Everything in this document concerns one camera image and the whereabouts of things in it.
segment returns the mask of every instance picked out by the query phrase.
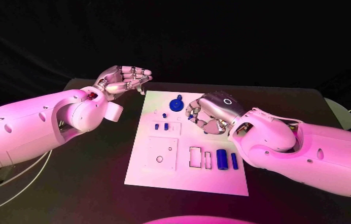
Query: robotic arm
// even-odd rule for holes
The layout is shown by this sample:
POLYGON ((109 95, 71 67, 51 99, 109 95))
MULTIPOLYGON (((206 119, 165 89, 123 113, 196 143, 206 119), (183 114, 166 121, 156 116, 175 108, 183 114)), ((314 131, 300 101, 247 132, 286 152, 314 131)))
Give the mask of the robotic arm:
POLYGON ((93 130, 101 119, 117 121, 122 107, 110 101, 130 89, 143 94, 150 71, 113 66, 91 86, 0 107, 0 167, 22 162, 93 130))
POLYGON ((229 130, 228 140, 253 167, 351 196, 351 132, 274 116, 258 108, 244 112, 225 92, 204 94, 188 104, 185 116, 209 134, 229 130), (199 110, 209 122, 196 118, 199 110))

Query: dark table surface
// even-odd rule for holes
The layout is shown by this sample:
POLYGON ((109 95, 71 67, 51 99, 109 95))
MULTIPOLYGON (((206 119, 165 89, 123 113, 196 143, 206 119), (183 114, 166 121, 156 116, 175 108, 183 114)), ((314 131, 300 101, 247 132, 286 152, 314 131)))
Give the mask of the dark table surface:
MULTIPOLYGON (((91 83, 73 79, 65 89, 91 83)), ((340 128, 311 89, 155 82, 147 82, 145 88, 195 93, 224 90, 247 110, 258 107, 274 115, 340 128)), ((119 121, 103 119, 91 132, 53 150, 32 185, 0 208, 0 223, 142 223, 178 215, 221 216, 255 223, 351 223, 351 198, 245 163, 247 197, 123 185, 143 96, 129 91, 114 102, 123 106, 119 121)), ((25 186, 40 166, 0 187, 1 202, 25 186)))

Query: blue battery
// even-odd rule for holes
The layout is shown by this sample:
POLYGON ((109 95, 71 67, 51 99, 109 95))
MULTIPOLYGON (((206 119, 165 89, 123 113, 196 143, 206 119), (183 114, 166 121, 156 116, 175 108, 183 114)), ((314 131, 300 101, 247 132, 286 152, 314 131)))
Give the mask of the blue battery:
POLYGON ((228 169, 227 152, 224 149, 217 149, 217 168, 218 170, 228 169))
POLYGON ((231 162, 232 162, 232 168, 234 168, 234 170, 237 170, 238 167, 237 167, 237 161, 235 161, 235 154, 234 153, 231 153, 231 162))

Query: small blue object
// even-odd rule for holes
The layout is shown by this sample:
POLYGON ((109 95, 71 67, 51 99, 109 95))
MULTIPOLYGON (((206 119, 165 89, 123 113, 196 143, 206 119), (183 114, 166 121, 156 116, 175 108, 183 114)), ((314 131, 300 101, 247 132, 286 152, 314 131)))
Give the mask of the small blue object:
POLYGON ((176 99, 173 99, 173 100, 171 100, 169 101, 169 109, 172 110, 172 111, 181 111, 182 110, 182 108, 183 108, 183 103, 182 103, 182 101, 181 101, 181 95, 178 95, 176 96, 176 99))
POLYGON ((234 170, 237 170, 238 167, 237 167, 237 161, 235 161, 235 154, 234 153, 231 153, 231 162, 232 162, 232 168, 234 168, 234 170))
POLYGON ((224 149, 217 149, 217 168, 218 170, 228 169, 227 152, 224 149))

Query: robotic hand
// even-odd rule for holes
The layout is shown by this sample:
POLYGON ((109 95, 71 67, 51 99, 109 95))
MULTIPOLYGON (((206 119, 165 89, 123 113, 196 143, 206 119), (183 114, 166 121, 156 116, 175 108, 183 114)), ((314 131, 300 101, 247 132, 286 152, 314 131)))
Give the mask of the robotic hand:
POLYGON ((143 94, 150 71, 112 66, 91 86, 0 107, 0 167, 22 162, 93 130, 101 119, 117 121, 122 107, 110 101, 127 90, 143 94))
POLYGON ((229 130, 228 140, 253 167, 351 196, 351 132, 274 116, 258 108, 244 112, 225 92, 204 94, 188 104, 185 116, 209 134, 229 130), (209 122, 196 118, 199 110, 212 118, 209 122))

